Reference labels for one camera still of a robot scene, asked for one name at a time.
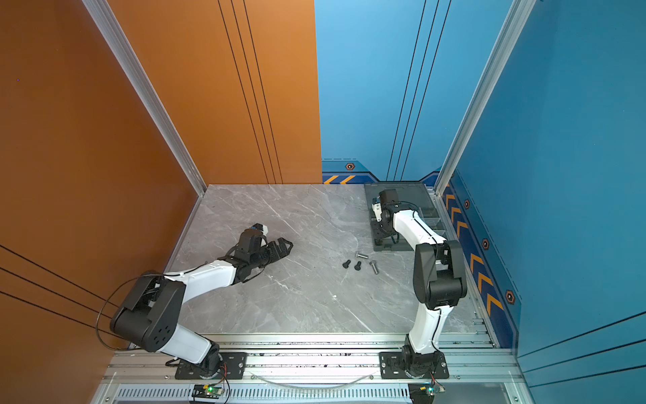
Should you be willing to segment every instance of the blue wall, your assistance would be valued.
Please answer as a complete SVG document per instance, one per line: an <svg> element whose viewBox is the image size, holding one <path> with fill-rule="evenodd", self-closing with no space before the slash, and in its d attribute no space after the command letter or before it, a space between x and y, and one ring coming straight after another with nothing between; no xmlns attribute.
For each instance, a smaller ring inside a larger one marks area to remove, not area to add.
<svg viewBox="0 0 646 404"><path fill-rule="evenodd" d="M587 377L646 364L645 343L594 354L646 338L646 315L577 337L646 310L645 19L644 1L537 1L458 165L522 301L538 404L646 399L643 369Z"/></svg>
<svg viewBox="0 0 646 404"><path fill-rule="evenodd" d="M322 157L358 160L386 180L411 70L388 177L393 180L397 170L399 180L437 47L403 179L419 180L440 167L511 2L452 1L437 47L449 1L428 0L411 68L424 1L316 0Z"/></svg>

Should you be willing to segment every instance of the metal corner post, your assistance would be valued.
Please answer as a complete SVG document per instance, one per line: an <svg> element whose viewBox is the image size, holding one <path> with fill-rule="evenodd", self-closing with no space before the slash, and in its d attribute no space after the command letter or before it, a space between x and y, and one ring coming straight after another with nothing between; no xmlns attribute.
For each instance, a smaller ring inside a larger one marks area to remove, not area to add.
<svg viewBox="0 0 646 404"><path fill-rule="evenodd" d="M474 132L491 93L494 91L495 84L503 72L507 59L509 59L509 55L511 55L516 41L523 31L535 2L536 0L514 0L512 3L500 34L498 34L495 41L494 48L484 66L480 81L478 81L475 88L474 96L471 98L462 123L460 123L460 128L458 128L446 155L440 174L435 182L435 187L433 187L436 195L442 195L444 188L446 188L449 179L453 175L453 171L457 167L460 157L462 157L464 148Z"/></svg>
<svg viewBox="0 0 646 404"><path fill-rule="evenodd" d="M206 183L202 179L193 158L191 158L189 151L186 149L182 138L180 138L175 125L172 123L171 117L168 115L166 108L164 108L121 26L119 26L119 22L112 13L107 0L83 0L83 4L108 43L112 53L119 61L121 68L126 73L141 102L148 110L191 185L198 195L204 196Z"/></svg>

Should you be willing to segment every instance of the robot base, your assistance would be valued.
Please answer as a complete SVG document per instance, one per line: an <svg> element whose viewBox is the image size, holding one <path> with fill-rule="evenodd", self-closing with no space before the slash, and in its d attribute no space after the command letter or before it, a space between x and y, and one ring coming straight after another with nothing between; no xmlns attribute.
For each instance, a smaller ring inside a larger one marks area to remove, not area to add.
<svg viewBox="0 0 646 404"><path fill-rule="evenodd" d="M379 363L381 363L382 379L448 379L448 367L444 354L435 351L432 354L420 355L413 357L413 365L417 369L422 369L423 373L419 377L412 377L406 372L404 364L404 354L402 352L379 352Z"/></svg>
<svg viewBox="0 0 646 404"><path fill-rule="evenodd" d="M247 352L220 352L222 355L222 362L220 366L227 365L227 379L240 380L247 364ZM210 379L219 380L222 378L223 370L219 370ZM190 362L180 360L175 372L176 380L195 380L211 376L204 369L198 368Z"/></svg>

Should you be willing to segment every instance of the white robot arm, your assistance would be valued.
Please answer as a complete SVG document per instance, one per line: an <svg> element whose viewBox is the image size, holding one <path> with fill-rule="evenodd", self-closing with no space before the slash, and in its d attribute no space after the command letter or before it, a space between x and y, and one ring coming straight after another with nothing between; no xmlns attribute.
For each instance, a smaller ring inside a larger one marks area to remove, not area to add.
<svg viewBox="0 0 646 404"><path fill-rule="evenodd" d="M287 257L293 244L283 238L267 243L266 234L265 226L255 224L242 232L238 244L224 257L209 264L188 271L143 274L112 317L110 329L148 352L184 360L197 376L213 377L222 365L220 347L179 325L180 309L203 293L250 281L254 268Z"/></svg>
<svg viewBox="0 0 646 404"><path fill-rule="evenodd" d="M460 298L466 296L466 279L462 247L446 240L424 223L413 206L401 202L397 192L387 189L373 201L377 217L376 231L382 237L399 233L415 249L413 289L419 301L415 324L402 348L401 368L414 378L448 377L446 363L438 340L448 315ZM436 264L447 265L438 271Z"/></svg>

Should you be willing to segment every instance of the screw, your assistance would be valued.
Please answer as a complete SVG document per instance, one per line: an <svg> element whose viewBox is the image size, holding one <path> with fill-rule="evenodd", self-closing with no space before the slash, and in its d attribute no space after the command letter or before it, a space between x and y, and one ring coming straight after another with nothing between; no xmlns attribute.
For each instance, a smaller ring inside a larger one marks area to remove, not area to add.
<svg viewBox="0 0 646 404"><path fill-rule="evenodd" d="M379 275L379 270L377 269L377 261L372 260L369 262L369 264L372 267L373 271L375 271L375 275Z"/></svg>

